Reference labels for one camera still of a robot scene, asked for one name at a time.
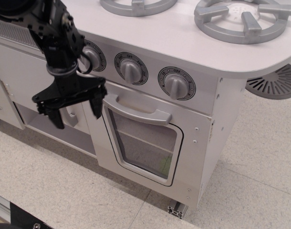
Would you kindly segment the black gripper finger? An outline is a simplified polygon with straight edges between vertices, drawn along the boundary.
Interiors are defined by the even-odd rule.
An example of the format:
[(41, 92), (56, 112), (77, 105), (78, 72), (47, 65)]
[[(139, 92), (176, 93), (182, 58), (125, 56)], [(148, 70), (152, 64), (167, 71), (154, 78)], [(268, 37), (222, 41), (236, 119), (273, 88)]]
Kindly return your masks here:
[(103, 98), (104, 94), (102, 93), (91, 92), (89, 94), (90, 107), (96, 119), (102, 116)]
[(61, 113), (59, 109), (48, 109), (48, 118), (58, 129), (64, 129), (64, 124), (62, 121)]

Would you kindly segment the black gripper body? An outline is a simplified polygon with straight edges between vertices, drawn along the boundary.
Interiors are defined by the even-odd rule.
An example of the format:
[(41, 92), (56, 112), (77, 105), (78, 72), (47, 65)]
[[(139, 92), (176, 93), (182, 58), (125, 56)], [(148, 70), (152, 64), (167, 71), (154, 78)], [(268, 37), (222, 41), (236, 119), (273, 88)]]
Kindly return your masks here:
[(74, 104), (88, 101), (91, 92), (107, 95), (105, 78), (84, 77), (73, 74), (68, 77), (55, 77), (53, 83), (43, 91), (32, 97), (39, 112), (48, 109), (61, 109)]

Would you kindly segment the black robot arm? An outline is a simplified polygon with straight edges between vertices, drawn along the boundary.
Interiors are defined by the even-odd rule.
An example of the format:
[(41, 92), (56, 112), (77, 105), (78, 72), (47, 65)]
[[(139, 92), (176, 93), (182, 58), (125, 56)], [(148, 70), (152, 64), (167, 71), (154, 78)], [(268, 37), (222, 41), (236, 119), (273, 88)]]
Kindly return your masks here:
[(27, 28), (46, 59), (53, 83), (32, 97), (40, 114), (64, 129), (61, 109), (89, 101), (96, 118), (102, 115), (107, 94), (103, 77), (88, 77), (78, 59), (85, 57), (84, 35), (75, 27), (73, 17), (60, 0), (0, 0), (0, 21)]

